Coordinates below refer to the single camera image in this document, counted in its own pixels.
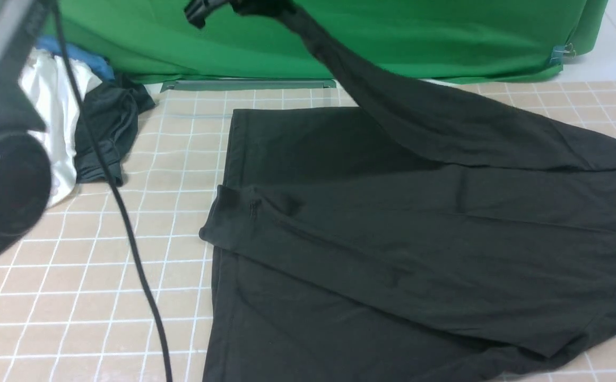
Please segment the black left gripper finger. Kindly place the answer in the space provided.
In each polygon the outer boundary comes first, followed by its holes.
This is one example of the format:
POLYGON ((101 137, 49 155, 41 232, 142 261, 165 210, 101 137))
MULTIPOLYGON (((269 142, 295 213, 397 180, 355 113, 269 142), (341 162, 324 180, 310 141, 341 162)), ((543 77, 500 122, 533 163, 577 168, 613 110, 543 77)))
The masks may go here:
POLYGON ((192 0, 184 8, 184 16, 189 24, 202 30, 209 15, 230 3, 230 0, 192 0))

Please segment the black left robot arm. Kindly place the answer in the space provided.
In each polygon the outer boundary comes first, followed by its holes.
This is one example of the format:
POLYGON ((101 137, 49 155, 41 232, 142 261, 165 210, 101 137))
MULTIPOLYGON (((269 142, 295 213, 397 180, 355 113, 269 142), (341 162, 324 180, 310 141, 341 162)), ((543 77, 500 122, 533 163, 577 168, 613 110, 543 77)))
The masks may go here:
POLYGON ((58 2, 0 1, 0 254, 39 222, 54 187, 53 161, 36 138, 46 132, 46 123, 19 86, 48 15, 55 20, 72 95, 82 104, 58 2))

